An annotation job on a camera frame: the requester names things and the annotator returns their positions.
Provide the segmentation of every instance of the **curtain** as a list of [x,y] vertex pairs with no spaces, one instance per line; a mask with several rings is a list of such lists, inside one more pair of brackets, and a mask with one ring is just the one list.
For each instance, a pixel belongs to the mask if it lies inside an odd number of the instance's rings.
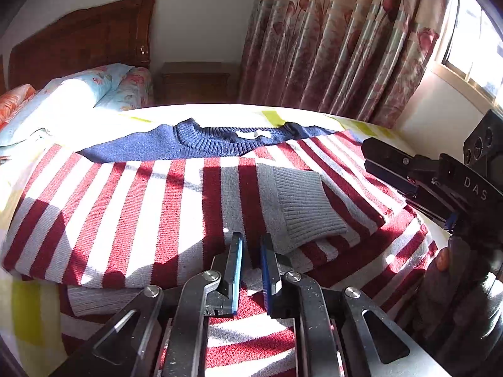
[[256,0],[240,103],[392,127],[423,77],[448,0]]

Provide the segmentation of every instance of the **nightstand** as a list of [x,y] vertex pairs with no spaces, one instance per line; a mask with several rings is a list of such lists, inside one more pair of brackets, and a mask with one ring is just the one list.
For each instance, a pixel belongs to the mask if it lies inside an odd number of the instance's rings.
[[238,64],[223,62],[166,62],[156,92],[159,105],[234,103],[240,72]]

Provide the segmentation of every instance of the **screw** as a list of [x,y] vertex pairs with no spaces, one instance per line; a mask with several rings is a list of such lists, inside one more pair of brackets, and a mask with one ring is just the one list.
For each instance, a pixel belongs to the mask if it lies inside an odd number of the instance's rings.
[[354,298],[354,299],[357,299],[360,297],[360,295],[362,294],[360,292],[359,289],[356,289],[355,287],[347,287],[344,291],[344,293],[346,294],[346,296],[350,297],[350,298]]
[[298,282],[300,281],[300,279],[302,279],[302,275],[298,272],[290,271],[285,273],[285,278],[288,279],[290,282]]
[[147,286],[144,290],[143,290],[143,294],[147,297],[147,298],[155,298],[160,292],[160,288],[155,286],[155,285],[150,285],[150,286]]
[[220,274],[217,271],[204,271],[203,277],[207,281],[216,281],[218,278],[220,278]]

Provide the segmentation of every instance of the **wall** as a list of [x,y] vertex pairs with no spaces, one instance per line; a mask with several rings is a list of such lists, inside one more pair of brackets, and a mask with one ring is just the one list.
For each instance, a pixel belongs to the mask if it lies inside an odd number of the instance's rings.
[[[7,73],[12,47],[64,14],[116,0],[27,0],[2,39]],[[156,0],[151,70],[166,61],[239,62],[253,0]]]
[[418,152],[463,161],[463,143],[483,114],[451,85],[427,70],[395,129]]

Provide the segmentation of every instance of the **white tag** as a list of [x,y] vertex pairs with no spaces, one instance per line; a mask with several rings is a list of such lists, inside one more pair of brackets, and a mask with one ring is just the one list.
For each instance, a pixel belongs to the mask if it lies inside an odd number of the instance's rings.
[[254,132],[236,131],[236,134],[237,134],[238,137],[240,137],[242,139],[249,139],[249,140],[256,139],[259,136],[264,136],[264,137],[266,137],[268,139],[272,138],[271,132],[269,132],[267,130],[260,130],[260,129],[254,131]]

